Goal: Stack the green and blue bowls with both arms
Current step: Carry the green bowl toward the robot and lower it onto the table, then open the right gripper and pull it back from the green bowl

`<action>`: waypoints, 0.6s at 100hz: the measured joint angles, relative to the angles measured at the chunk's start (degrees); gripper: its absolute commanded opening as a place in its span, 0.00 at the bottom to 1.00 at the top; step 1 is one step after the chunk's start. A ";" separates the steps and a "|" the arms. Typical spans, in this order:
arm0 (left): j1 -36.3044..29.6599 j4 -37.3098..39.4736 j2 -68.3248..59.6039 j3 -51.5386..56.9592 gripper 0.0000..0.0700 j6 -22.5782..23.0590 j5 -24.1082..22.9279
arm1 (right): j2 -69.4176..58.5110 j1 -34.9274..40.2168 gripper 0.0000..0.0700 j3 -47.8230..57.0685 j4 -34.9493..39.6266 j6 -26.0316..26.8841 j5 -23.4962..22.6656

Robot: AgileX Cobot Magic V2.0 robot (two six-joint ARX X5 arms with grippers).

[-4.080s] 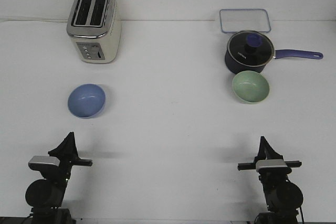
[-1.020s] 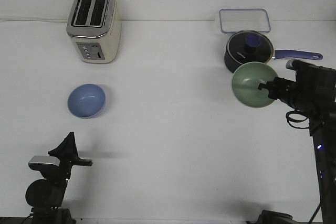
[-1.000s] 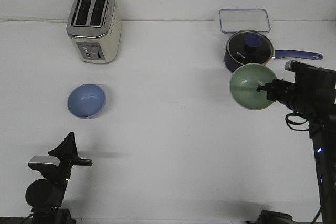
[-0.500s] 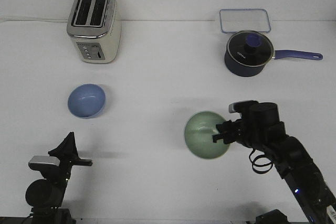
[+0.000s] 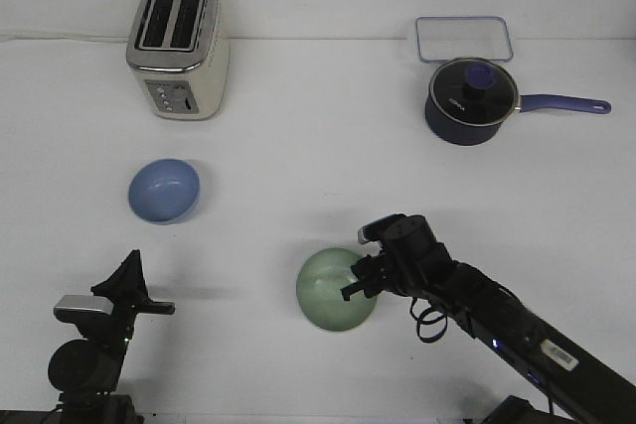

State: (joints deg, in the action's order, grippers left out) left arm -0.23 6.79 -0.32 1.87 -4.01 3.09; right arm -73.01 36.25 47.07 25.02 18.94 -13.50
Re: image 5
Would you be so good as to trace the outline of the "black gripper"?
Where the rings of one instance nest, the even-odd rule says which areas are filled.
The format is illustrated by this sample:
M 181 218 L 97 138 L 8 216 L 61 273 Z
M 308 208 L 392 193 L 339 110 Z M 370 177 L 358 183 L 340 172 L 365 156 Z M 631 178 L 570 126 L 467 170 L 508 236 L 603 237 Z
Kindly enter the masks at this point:
M 139 249 L 133 249 L 107 279 L 93 285 L 90 291 L 93 295 L 111 295 L 101 297 L 113 303 L 112 315 L 86 320 L 76 326 L 85 339 L 102 345 L 129 341 L 139 314 L 175 313 L 174 302 L 156 301 L 150 297 Z
M 357 281 L 341 289 L 344 301 L 358 293 L 372 299 L 383 291 L 423 298 L 452 273 L 452 258 L 422 215 L 396 221 L 377 243 L 378 255 L 366 255 L 351 266 Z

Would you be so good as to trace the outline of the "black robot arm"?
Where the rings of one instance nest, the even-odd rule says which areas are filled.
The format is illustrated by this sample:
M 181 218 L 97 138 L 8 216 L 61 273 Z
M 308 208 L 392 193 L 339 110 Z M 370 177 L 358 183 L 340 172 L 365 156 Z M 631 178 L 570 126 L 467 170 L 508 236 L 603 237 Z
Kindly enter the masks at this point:
M 535 315 L 509 289 L 453 259 L 422 215 L 391 214 L 362 226 L 360 243 L 377 255 L 359 259 L 344 300 L 361 292 L 408 297 L 427 307 L 409 313 L 415 326 L 454 321 L 482 342 L 576 423 L 632 423 L 635 386 Z
M 48 364 L 48 379 L 60 395 L 50 411 L 3 410 L 3 423 L 143 423 L 128 394 L 116 388 L 140 314 L 170 316 L 172 302 L 150 298 L 141 252 L 133 249 L 88 295 L 65 295 L 54 317 L 74 325 L 80 337 L 61 345 Z

